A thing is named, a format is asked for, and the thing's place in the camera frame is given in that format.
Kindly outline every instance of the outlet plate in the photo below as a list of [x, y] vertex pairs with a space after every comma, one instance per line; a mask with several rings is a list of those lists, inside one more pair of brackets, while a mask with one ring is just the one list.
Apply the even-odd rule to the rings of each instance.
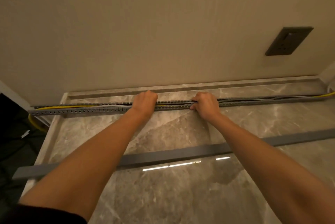
[[313, 27], [284, 27], [265, 55], [291, 55], [303, 42]]

